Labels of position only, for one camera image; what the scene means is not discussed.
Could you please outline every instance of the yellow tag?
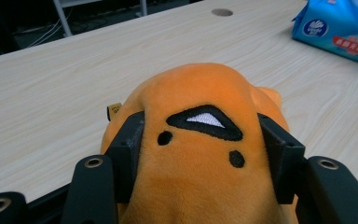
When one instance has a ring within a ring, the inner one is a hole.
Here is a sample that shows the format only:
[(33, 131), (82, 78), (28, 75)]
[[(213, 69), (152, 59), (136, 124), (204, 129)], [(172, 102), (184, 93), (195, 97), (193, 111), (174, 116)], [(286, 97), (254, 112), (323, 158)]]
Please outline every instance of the yellow tag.
[(118, 112), (118, 110), (121, 108), (122, 104), (121, 103), (117, 103), (114, 105), (109, 105), (106, 108), (107, 111), (107, 119), (110, 121), (110, 119)]

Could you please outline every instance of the light wood tabletop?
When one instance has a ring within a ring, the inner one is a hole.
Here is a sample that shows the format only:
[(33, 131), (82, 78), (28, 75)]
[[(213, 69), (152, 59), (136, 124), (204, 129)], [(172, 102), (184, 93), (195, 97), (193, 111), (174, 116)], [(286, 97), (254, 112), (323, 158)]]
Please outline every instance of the light wood tabletop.
[[(107, 105), (186, 63), (223, 63), (282, 95), (291, 134), (358, 178), (358, 63), (291, 38), (303, 0), (205, 0), (0, 56), (0, 192), (30, 202), (99, 153)], [(225, 8), (231, 16), (216, 16)]]

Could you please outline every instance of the white cable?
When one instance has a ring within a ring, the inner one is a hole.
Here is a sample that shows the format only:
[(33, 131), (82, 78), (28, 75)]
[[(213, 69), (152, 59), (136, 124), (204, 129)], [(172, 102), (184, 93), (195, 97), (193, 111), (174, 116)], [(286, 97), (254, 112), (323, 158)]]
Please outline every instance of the white cable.
[[(69, 12), (68, 16), (66, 17), (67, 20), (68, 20), (68, 18), (71, 16), (72, 11), (73, 11), (73, 8), (71, 8), (71, 11)], [(52, 34), (50, 34), (49, 36), (45, 37), (45, 36), (48, 35), (50, 32), (52, 32), (52, 31), (55, 29), (55, 27), (56, 27), (59, 23), (60, 23), (60, 20), (58, 20), (58, 21), (54, 24), (54, 26), (53, 26), (49, 31), (45, 32), (45, 33), (44, 33), (42, 36), (40, 36), (34, 43), (32, 43), (30, 46), (28, 46), (27, 49), (30, 48), (30, 47), (33, 47), (33, 46), (36, 46), (36, 45), (39, 45), (39, 44), (43, 43), (44, 41), (46, 41), (47, 39), (49, 39), (52, 35), (56, 34), (57, 31), (60, 30), (60, 28), (62, 27), (62, 25), (60, 25), (59, 27), (57, 27), (57, 29), (56, 29)]]

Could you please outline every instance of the plush toy face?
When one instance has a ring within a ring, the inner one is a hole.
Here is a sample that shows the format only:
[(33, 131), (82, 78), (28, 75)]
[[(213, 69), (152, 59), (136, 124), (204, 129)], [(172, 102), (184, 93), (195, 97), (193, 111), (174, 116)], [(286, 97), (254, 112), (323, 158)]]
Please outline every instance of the plush toy face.
[(276, 91), (221, 64), (189, 64), (139, 86), (112, 118), (104, 153), (127, 116), (145, 112), (131, 201), (121, 223), (288, 223), (275, 200), (257, 113), (287, 130)]

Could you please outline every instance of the wet wipes package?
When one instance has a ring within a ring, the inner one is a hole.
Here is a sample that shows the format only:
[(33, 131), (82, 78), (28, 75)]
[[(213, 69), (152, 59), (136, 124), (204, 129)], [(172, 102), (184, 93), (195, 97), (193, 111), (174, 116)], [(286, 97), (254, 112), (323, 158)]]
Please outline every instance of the wet wipes package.
[(293, 39), (358, 62), (358, 0), (309, 0)]

